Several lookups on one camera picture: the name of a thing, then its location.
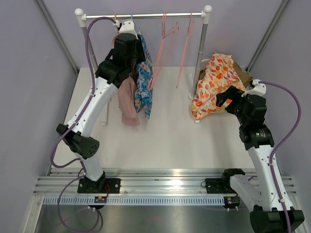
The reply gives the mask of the tan brown skirt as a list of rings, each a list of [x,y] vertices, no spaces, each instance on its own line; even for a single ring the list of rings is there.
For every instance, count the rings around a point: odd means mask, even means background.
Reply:
[[[247,74],[237,62],[234,62],[234,69],[236,73],[238,74],[242,84],[245,88],[247,88],[250,85],[250,82],[252,81],[253,77],[249,74]],[[199,80],[202,80],[204,78],[205,74],[199,75]]]

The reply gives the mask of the pink hanger of tan skirt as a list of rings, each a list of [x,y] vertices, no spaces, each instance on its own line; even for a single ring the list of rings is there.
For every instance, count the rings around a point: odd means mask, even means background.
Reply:
[[[159,51],[158,51],[158,55],[157,55],[157,59],[155,62],[155,66],[154,66],[154,71],[153,71],[153,75],[151,77],[151,80],[149,81],[149,85],[148,85],[148,89],[152,90],[155,82],[160,74],[160,70],[163,67],[163,65],[161,64],[161,57],[162,57],[162,53],[164,50],[164,44],[166,41],[166,38],[169,36],[170,30],[166,30],[166,20],[167,20],[167,16],[168,16],[168,11],[165,11],[163,13],[162,16],[162,21],[161,21],[161,35],[162,35],[162,40],[161,40],[161,44],[159,47]]]

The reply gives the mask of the orange tulip floral skirt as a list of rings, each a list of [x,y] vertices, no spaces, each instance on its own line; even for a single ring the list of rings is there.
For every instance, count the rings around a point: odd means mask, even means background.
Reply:
[[[234,69],[232,55],[214,52],[207,62],[205,75],[198,81],[196,94],[192,100],[191,112],[195,120],[201,120],[211,113],[223,113],[231,103],[216,106],[216,95],[225,92],[230,86],[246,91],[241,79]]]

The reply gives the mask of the pink pleated skirt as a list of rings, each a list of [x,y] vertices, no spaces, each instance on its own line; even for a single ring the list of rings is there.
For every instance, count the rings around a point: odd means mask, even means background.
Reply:
[[[131,67],[131,72],[128,75],[128,78],[122,82],[118,89],[119,109],[122,112],[121,121],[127,126],[140,125],[134,102],[134,95],[137,91],[136,82],[133,79],[135,73],[134,68]]]

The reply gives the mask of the blue floral skirt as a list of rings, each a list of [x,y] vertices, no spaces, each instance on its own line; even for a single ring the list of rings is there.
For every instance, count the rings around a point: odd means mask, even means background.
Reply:
[[[149,90],[148,86],[153,75],[153,64],[142,31],[138,31],[138,37],[142,42],[145,61],[136,66],[137,90],[134,94],[134,104],[137,113],[143,111],[145,117],[150,119],[153,102],[153,90]]]

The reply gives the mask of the pink hanger of red skirt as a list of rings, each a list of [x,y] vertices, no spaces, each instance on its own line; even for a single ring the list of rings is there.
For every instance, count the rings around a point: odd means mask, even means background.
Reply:
[[[178,73],[176,88],[179,87],[179,83],[180,83],[180,79],[181,79],[181,75],[182,75],[182,71],[183,71],[183,67],[184,67],[184,62],[185,62],[185,58],[187,55],[187,50],[188,50],[188,46],[189,46],[189,42],[190,42],[190,37],[192,34],[192,29],[193,29],[193,24],[194,24],[194,22],[192,21],[192,17],[193,17],[193,13],[191,11],[190,17],[189,17],[188,29],[187,29],[187,37],[186,37],[185,44],[184,44],[183,56],[182,56],[180,69],[179,69],[179,73]]]

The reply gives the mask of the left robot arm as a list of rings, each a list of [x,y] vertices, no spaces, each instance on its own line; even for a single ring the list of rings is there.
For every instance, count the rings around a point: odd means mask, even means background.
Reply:
[[[145,60],[141,40],[131,33],[121,33],[114,46],[94,73],[88,97],[68,124],[56,128],[64,143],[76,154],[85,168],[82,190],[100,193],[104,190],[105,172],[96,155],[100,142],[91,137],[93,127],[110,98],[129,77],[136,64]]]

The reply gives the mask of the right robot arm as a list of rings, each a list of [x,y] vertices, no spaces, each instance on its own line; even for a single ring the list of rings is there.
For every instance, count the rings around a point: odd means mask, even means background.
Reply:
[[[246,93],[230,86],[216,96],[216,105],[227,100],[226,111],[237,117],[239,136],[256,170],[259,189],[252,186],[245,173],[227,169],[221,179],[225,192],[235,191],[250,212],[250,222],[256,233],[292,233],[305,220],[301,210],[294,208],[282,181],[276,158],[276,147],[265,125],[266,99],[262,94]]]

